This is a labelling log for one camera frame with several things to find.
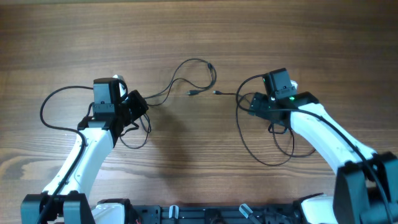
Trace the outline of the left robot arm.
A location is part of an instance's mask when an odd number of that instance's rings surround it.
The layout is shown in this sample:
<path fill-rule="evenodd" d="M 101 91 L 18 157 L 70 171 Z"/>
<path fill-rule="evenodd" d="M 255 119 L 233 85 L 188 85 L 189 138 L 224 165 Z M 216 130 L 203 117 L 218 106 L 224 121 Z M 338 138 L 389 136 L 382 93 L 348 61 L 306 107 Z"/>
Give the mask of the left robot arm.
<path fill-rule="evenodd" d="M 73 149 L 42 193 L 25 196 L 23 223 L 48 223 L 58 217 L 64 223 L 140 223 L 128 199 L 105 199 L 91 208 L 88 198 L 102 163 L 123 134 L 138 129 L 135 121 L 148 105 L 138 91 L 127 89 L 121 76 L 96 79 L 90 90 L 94 101 L 74 129 Z"/>

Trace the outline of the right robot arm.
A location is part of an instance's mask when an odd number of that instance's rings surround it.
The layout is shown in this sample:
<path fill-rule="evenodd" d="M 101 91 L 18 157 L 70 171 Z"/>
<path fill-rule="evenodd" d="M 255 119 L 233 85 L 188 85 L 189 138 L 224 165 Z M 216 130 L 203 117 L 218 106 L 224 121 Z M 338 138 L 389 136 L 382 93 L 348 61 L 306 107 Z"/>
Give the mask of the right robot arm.
<path fill-rule="evenodd" d="M 379 154 L 344 130 L 284 68 L 262 75 L 266 93 L 255 93 L 249 112 L 306 139 L 336 175 L 333 196 L 300 203 L 307 223 L 397 223 L 397 156 Z"/>

